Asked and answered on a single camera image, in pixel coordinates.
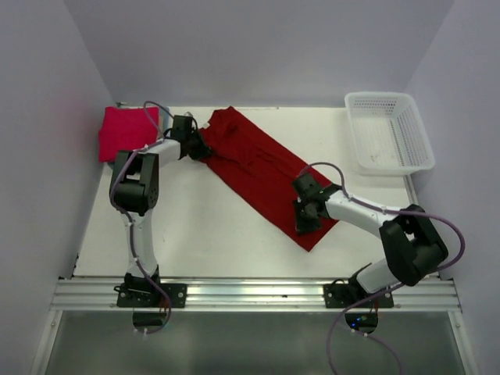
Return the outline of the dark red t shirt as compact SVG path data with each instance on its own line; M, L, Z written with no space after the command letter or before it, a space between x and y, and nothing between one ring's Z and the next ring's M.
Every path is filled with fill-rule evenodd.
M208 124L200 133L212 154L202 161L263 218L311 252L337 221L322 219L319 230L297 233L292 182L306 162L232 106L214 110Z

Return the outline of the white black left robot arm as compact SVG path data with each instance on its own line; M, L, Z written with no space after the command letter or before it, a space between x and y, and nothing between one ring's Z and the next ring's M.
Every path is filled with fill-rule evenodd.
M152 214L159 200L159 171L185 156L193 160L211 155L193 116L175 115L172 126L151 144L117 154L109 200L123 220L129 263L117 288L120 307L171 307L161 285L152 238Z

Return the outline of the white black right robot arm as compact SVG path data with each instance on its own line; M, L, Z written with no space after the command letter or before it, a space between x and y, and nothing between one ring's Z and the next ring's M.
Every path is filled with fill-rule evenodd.
M334 281L330 293L343 305L368 305L376 293L395 284L414 286L448 258L448 249L418 205L385 209L372 202L360 204L341 186L322 187L311 173L296 178L292 187L298 234L322 228L322 219L350 223L379 238L384 258L356 271L345 282Z

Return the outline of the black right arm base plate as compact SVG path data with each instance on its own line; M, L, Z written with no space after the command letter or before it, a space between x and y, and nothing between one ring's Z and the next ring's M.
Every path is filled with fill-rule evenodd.
M353 287L340 279L323 285L323 300L327 309L345 309L367 297L368 294L363 289ZM392 293L384 293L377 298L371 298L369 301L357 305L357 308L390 309L394 306Z

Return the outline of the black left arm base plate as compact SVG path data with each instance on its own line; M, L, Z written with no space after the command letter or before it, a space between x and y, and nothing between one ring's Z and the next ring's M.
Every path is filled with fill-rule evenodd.
M125 283L115 286L118 293L116 305L120 308L167 308L185 307L188 296L188 286L181 283L166 283L159 285L163 290L160 293L152 285L147 284L145 290L128 288Z

